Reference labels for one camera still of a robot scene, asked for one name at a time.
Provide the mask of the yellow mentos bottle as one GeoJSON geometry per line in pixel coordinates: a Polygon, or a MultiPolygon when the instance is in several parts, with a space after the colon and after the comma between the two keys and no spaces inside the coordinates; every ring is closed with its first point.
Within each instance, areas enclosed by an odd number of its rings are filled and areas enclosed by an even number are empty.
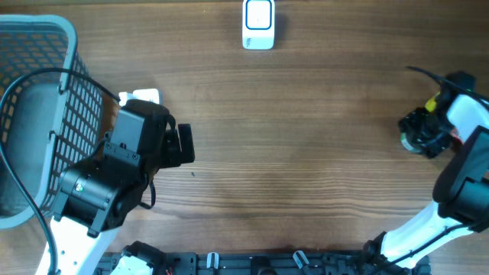
{"type": "Polygon", "coordinates": [[[433,113],[435,110],[436,110],[436,106],[437,106],[437,98],[439,97],[439,95],[441,94],[441,92],[437,92],[432,98],[430,98],[424,105],[424,108],[429,112],[429,113],[433,113]]]}

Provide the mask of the silver tin can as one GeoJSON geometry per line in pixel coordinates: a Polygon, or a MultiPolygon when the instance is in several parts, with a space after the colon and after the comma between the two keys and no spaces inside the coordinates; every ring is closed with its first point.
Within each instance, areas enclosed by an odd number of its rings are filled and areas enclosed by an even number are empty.
{"type": "Polygon", "coordinates": [[[419,148],[414,147],[407,139],[406,133],[402,132],[400,135],[400,142],[403,147],[410,153],[418,154],[420,152],[419,148]]]}

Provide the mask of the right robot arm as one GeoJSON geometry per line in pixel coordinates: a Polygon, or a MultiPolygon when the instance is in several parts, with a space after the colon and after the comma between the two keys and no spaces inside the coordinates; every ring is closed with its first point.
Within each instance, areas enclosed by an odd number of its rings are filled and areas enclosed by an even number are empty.
{"type": "Polygon", "coordinates": [[[488,228],[488,99],[464,71],[446,76],[417,69],[440,90],[401,118],[403,146],[427,158],[458,143],[432,200],[407,223],[368,241],[354,262],[359,274],[420,274],[421,261],[456,238],[488,228]]]}

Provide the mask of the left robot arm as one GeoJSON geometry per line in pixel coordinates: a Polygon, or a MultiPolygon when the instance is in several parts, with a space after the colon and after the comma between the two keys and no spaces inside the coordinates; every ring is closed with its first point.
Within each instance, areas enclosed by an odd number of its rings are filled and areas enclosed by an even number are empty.
{"type": "Polygon", "coordinates": [[[128,213],[153,207],[142,196],[154,190],[158,171],[194,160],[189,124],[178,124],[157,103],[128,100],[95,152],[60,174],[50,221],[53,239],[36,272],[93,273],[128,213]]]}

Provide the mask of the white barcode scanner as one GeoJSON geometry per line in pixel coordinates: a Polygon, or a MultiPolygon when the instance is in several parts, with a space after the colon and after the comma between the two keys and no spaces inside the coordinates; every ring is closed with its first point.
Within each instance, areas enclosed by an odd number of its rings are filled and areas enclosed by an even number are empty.
{"type": "Polygon", "coordinates": [[[270,50],[275,38],[274,0],[242,2],[242,46],[246,50],[270,50]]]}

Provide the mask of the grey plastic basket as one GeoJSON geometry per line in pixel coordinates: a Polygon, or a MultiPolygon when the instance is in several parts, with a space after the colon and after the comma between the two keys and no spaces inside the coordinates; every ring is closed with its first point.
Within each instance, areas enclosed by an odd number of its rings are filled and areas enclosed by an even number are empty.
{"type": "Polygon", "coordinates": [[[61,171],[92,153],[99,140],[102,92],[60,72],[89,72],[67,19],[2,15],[1,90],[38,69],[46,71],[26,79],[6,99],[1,142],[11,167],[49,217],[61,171]]]}

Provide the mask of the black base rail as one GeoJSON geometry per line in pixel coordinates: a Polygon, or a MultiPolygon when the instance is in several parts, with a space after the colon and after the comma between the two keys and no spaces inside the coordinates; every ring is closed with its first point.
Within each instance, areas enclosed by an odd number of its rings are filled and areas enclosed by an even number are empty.
{"type": "Polygon", "coordinates": [[[157,261],[157,274],[378,274],[374,264],[357,264],[359,251],[326,251],[324,253],[305,253],[303,251],[282,254],[197,254],[195,252],[166,253],[148,244],[136,241],[119,253],[102,256],[94,274],[110,274],[124,256],[135,252],[145,260],[155,258],[147,256],[155,253],[162,258],[157,261]]]}

